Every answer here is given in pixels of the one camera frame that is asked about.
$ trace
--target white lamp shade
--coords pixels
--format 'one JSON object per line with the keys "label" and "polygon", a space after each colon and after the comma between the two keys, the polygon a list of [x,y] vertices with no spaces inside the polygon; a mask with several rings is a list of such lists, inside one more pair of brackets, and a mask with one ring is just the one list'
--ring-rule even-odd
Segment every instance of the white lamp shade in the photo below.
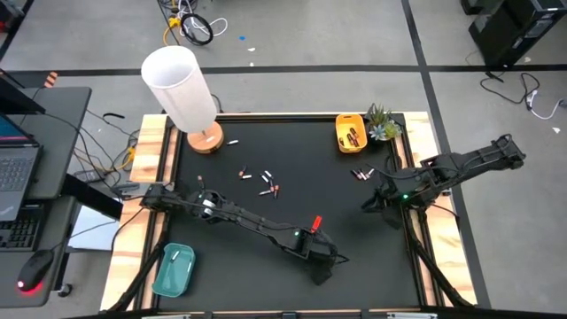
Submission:
{"label": "white lamp shade", "polygon": [[181,131],[198,133],[213,124],[216,106],[191,50],[155,50],[142,64],[142,79]]}

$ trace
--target computer mouse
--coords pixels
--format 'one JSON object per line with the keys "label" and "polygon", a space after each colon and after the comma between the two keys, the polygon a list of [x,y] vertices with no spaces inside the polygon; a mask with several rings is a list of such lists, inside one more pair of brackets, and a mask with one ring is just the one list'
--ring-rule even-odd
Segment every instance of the computer mouse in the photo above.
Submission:
{"label": "computer mouse", "polygon": [[29,292],[42,282],[43,276],[53,262],[51,250],[38,250],[27,261],[19,271],[18,288],[23,292]]}

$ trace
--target keyboard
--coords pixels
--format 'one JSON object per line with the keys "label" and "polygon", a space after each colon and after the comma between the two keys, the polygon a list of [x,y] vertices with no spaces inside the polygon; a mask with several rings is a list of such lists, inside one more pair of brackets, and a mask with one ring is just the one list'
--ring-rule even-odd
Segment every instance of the keyboard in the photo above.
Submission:
{"label": "keyboard", "polygon": [[23,206],[13,222],[0,222],[0,252],[33,252],[41,236],[43,205]]}
{"label": "keyboard", "polygon": [[33,158],[0,157],[0,191],[22,191],[33,165]]}

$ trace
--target black desk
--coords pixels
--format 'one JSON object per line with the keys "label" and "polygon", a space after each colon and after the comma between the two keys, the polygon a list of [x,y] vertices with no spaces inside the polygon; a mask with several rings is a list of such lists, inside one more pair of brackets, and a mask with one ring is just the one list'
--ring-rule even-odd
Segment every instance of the black desk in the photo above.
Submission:
{"label": "black desk", "polygon": [[[43,106],[46,113],[58,116],[79,128],[90,99],[90,88],[24,89]],[[42,157],[26,200],[48,204],[46,223],[38,249],[51,249],[72,233],[79,203],[120,219],[121,204],[100,191],[79,182],[66,173],[77,140],[74,128],[45,115],[10,115],[10,118],[43,145]],[[43,279],[42,288],[33,294],[21,294],[16,288],[21,267],[33,253],[0,253],[0,307],[40,307],[57,288],[65,272],[66,243],[55,249],[55,259]]]}
{"label": "black desk", "polygon": [[[403,116],[396,114],[397,121]],[[190,245],[196,264],[190,287],[178,298],[159,298],[159,309],[175,311],[332,310],[418,305],[412,265],[402,230],[360,209],[371,195],[370,182],[357,181],[350,169],[383,165],[389,146],[361,153],[338,151],[334,116],[305,121],[220,121],[225,140],[238,139],[210,155],[181,143],[176,185],[197,190],[197,175],[247,210],[277,222],[310,226],[322,216],[322,230],[351,261],[314,285],[305,264],[275,249],[264,237],[221,223],[207,225],[187,215],[170,222],[170,242]],[[250,180],[237,177],[248,166]],[[267,169],[281,186],[278,199],[259,197]]]}

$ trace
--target laptop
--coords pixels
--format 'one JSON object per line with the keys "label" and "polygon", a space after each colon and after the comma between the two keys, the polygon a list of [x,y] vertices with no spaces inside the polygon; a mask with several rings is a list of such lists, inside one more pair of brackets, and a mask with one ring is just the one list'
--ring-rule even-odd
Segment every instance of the laptop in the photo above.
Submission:
{"label": "laptop", "polygon": [[41,150],[33,137],[0,113],[0,222],[18,217]]}

